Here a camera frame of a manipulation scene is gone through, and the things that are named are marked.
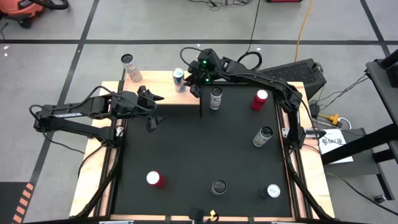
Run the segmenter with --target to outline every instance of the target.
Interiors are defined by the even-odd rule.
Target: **wire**
[[[361,80],[360,82],[357,82],[357,84],[355,84],[354,86],[352,86],[351,88],[347,89],[346,91],[340,93],[338,96],[336,96],[336,98],[334,98],[330,103],[328,103],[324,108],[320,109],[319,112],[323,111],[324,109],[326,109],[328,106],[330,106],[334,101],[336,101],[339,97],[343,96],[346,92],[350,91],[352,88],[354,88],[356,85],[365,82],[366,80],[368,80],[369,78],[365,78],[364,80]]]
[[[349,87],[346,87],[344,90],[333,92],[333,93],[331,93],[330,95],[328,95],[328,96],[326,96],[326,97],[324,97],[324,98],[322,98],[322,99],[319,99],[318,101],[325,100],[325,99],[327,99],[327,98],[333,96],[333,95],[336,94],[336,93],[343,93],[343,92],[345,92],[345,91],[347,91],[347,90],[349,90],[349,89],[352,89],[352,87],[354,87],[355,85],[357,85],[358,82],[361,81],[361,79],[364,78],[365,76],[366,76],[366,74],[364,74],[361,78],[359,78],[358,80],[356,80],[356,81],[355,81],[353,84],[351,84]]]
[[[214,0],[207,0],[207,1],[202,1],[202,0],[198,0],[198,1],[194,1],[194,0],[188,0],[190,2],[202,2],[202,3],[206,3],[206,5],[210,8],[210,10],[216,12],[219,11],[221,9],[222,6],[246,6],[250,3],[253,2],[253,0],[232,0],[232,3],[229,3],[228,0],[220,0],[220,2],[214,2]]]
[[[336,177],[337,179],[342,180],[344,183],[346,183],[346,184],[348,185],[348,187],[350,187],[351,189],[353,189],[357,194],[359,194],[360,196],[362,196],[362,197],[365,198],[366,200],[372,202],[373,204],[377,205],[378,207],[384,209],[385,211],[390,212],[390,213],[392,213],[392,214],[398,216],[398,213],[397,213],[397,212],[391,210],[390,208],[384,207],[384,206],[382,206],[382,205],[380,205],[380,204],[374,202],[372,199],[370,199],[369,197],[365,196],[364,194],[362,194],[361,192],[359,192],[358,190],[356,190],[347,180],[345,180],[345,179],[343,179],[343,178],[341,178],[341,177],[339,177],[339,176],[337,176],[337,175],[335,175],[335,174],[332,174],[332,173],[330,173],[330,172],[325,172],[325,173],[326,173],[326,174],[329,174],[329,175],[331,175],[331,176],[333,176],[333,177]]]
[[[46,140],[48,140],[49,142],[54,143],[54,144],[57,144],[57,145],[60,145],[60,146],[63,146],[63,147],[65,147],[65,148],[69,149],[69,150],[72,150],[72,151],[75,151],[75,152],[80,152],[80,153],[84,154],[84,152],[82,152],[82,151],[80,151],[80,150],[71,148],[71,147],[69,147],[69,146],[67,146],[67,145],[65,145],[65,144],[62,144],[62,143],[59,143],[59,142],[56,142],[56,141],[51,140],[49,137],[47,137],[47,135],[44,134],[44,131],[43,131],[42,133],[43,133],[44,138],[45,138]]]
[[[29,113],[35,118],[36,121],[40,121],[39,118],[36,116],[36,114],[34,114],[32,111],[32,109],[35,107],[41,108],[42,110],[47,110],[47,108],[45,108],[44,106],[40,106],[40,105],[31,105],[29,107]]]
[[[315,151],[315,152],[317,152],[317,153],[321,153],[318,149],[316,149],[315,147],[313,147],[313,146],[310,146],[310,145],[308,145],[308,144],[303,144],[303,146],[307,146],[307,147],[309,147],[311,150],[313,150],[313,151]]]
[[[310,14],[310,11],[312,8],[312,3],[313,3],[313,0],[310,1],[310,5],[308,6],[307,13],[305,13],[303,24],[301,25],[300,33],[298,34],[297,45],[296,45],[296,55],[294,57],[294,62],[297,61],[297,55],[299,54],[299,45],[300,45],[301,34],[304,30],[304,26],[307,21],[308,15]]]
[[[351,89],[353,89],[356,85],[358,85],[358,84],[360,84],[360,83],[362,83],[362,82],[364,82],[364,81],[366,81],[366,80],[369,79],[369,78],[363,79],[365,76],[366,76],[366,74],[363,75],[363,76],[362,76],[361,78],[359,78],[358,80],[356,80],[356,81],[355,81],[353,84],[351,84],[349,87],[346,87],[346,88],[345,88],[344,90],[342,90],[342,91],[333,92],[333,93],[331,93],[330,95],[328,95],[328,96],[326,96],[326,97],[324,97],[324,98],[322,98],[322,99],[321,99],[320,97],[318,97],[318,100],[312,100],[312,101],[310,101],[310,103],[315,102],[316,104],[318,104],[319,101],[325,100],[325,99],[327,99],[327,98],[333,96],[333,95],[336,94],[336,93],[340,93],[340,94],[339,94],[338,96],[336,96],[333,100],[331,100],[330,103],[328,103],[327,105],[323,105],[323,106],[325,106],[325,107],[319,110],[319,111],[322,111],[322,110],[326,109],[328,106],[330,106],[330,105],[331,105],[334,101],[336,101],[339,97],[343,96],[346,92],[348,92],[348,91],[350,91]]]
[[[79,178],[81,168],[83,167],[83,165],[85,164],[85,162],[86,162],[91,156],[93,156],[94,154],[96,154],[102,147],[104,147],[103,142],[101,142],[101,145],[100,145],[97,149],[95,149],[95,150],[94,150],[92,153],[90,153],[85,159],[83,159],[83,161],[81,162],[81,164],[80,164],[80,166],[79,166],[79,170],[78,170],[78,172],[77,172],[77,178]]]
[[[4,34],[2,33],[2,31],[3,31],[4,28],[6,28],[7,26],[8,26],[8,22],[6,22],[5,25],[4,25],[4,26],[1,28],[1,30],[0,30],[0,34],[1,34],[1,37],[2,37],[3,40],[5,40],[6,38],[5,38]]]
[[[340,120],[344,120],[344,121],[346,121],[347,123],[348,123],[348,126],[349,126],[349,128],[348,129],[351,129],[352,128],[352,126],[351,126],[351,122],[350,121],[348,121],[348,119],[346,119],[346,118],[339,118],[339,119],[337,119],[337,121],[339,121],[340,122]]]
[[[257,4],[256,16],[255,16],[255,18],[254,18],[253,30],[251,31],[249,48],[248,48],[248,50],[246,51],[246,53],[249,52],[250,47],[251,47],[251,42],[253,41],[253,34],[254,34],[254,29],[256,28],[257,15],[259,14],[259,8],[260,8],[260,0],[259,0],[259,2],[258,2],[258,4]]]

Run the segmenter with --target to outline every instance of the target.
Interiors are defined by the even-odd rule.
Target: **yellow plug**
[[[334,126],[337,126],[338,118],[340,117],[338,114],[335,114],[334,116],[320,114],[319,116],[321,116],[322,118],[327,118]]]

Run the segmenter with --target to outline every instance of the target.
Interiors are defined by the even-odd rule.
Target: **wooden table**
[[[163,96],[165,99],[159,101],[158,104],[165,105],[199,105],[199,99],[196,99],[189,90],[184,93],[177,93],[174,89],[174,84],[171,76],[171,72],[162,71],[142,71],[142,81],[139,83],[133,83],[129,77],[126,77],[124,82],[124,91],[136,92],[141,85],[145,85],[147,89],[151,90],[153,94]],[[119,82],[103,82],[102,85],[109,88],[112,91],[118,90]],[[305,94],[304,85],[302,82],[290,82],[291,85],[296,86],[299,92],[303,95],[303,101],[308,102],[307,96]],[[107,94],[107,92],[101,90],[100,95]],[[300,106],[300,120],[301,125],[304,128],[311,128],[312,124],[310,118],[305,111],[303,105]],[[289,122],[287,120],[287,115],[284,114],[284,123],[287,127]],[[94,120],[93,126],[103,127],[110,126],[111,120]],[[305,144],[318,148],[317,141],[315,139],[306,139]],[[100,143],[96,139],[89,139],[86,146],[85,157],[88,156],[92,151],[97,149]],[[100,184],[101,173],[103,170],[103,165],[105,163],[105,152],[106,148],[100,149],[92,158],[88,159],[81,169],[80,177],[76,186],[75,196],[73,198],[72,208],[70,211],[70,216],[79,213],[87,202],[92,198],[93,194],[96,192]],[[109,169],[112,167],[116,149],[112,149],[109,156]],[[293,162],[295,161],[295,155],[291,155]],[[325,178],[325,173],[323,170],[323,164],[321,161],[320,154],[307,146],[304,146],[301,150],[301,159],[303,164],[303,170],[305,175],[305,180],[307,183],[307,188],[317,200],[317,202],[322,206],[324,211],[330,216],[334,217],[333,207],[330,200],[330,194],[328,190],[328,185]],[[298,209],[301,217],[306,217],[305,205],[303,195],[300,189],[296,186],[297,199],[298,199]],[[107,202],[110,194],[110,186],[104,191],[102,202]],[[106,215],[106,203],[101,203],[99,208],[99,215]],[[115,220],[165,220],[164,215],[112,215],[112,219]],[[188,220],[188,217],[182,216],[172,216],[172,220]],[[247,217],[221,217],[220,221],[234,220],[234,221],[248,221]],[[294,221],[293,218],[255,218],[255,221]]]

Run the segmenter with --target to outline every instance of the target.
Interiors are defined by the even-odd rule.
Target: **red vacuum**
[[[69,7],[68,0],[55,4],[51,0],[0,0],[0,18],[17,21],[23,28],[32,25],[32,19],[39,16],[44,8],[64,10]]]

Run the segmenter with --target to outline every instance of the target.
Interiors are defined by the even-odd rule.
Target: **black tape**
[[[166,224],[171,224],[172,222],[172,216],[171,215],[166,215],[165,217],[165,223]]]
[[[249,217],[249,224],[255,224],[254,217]]]

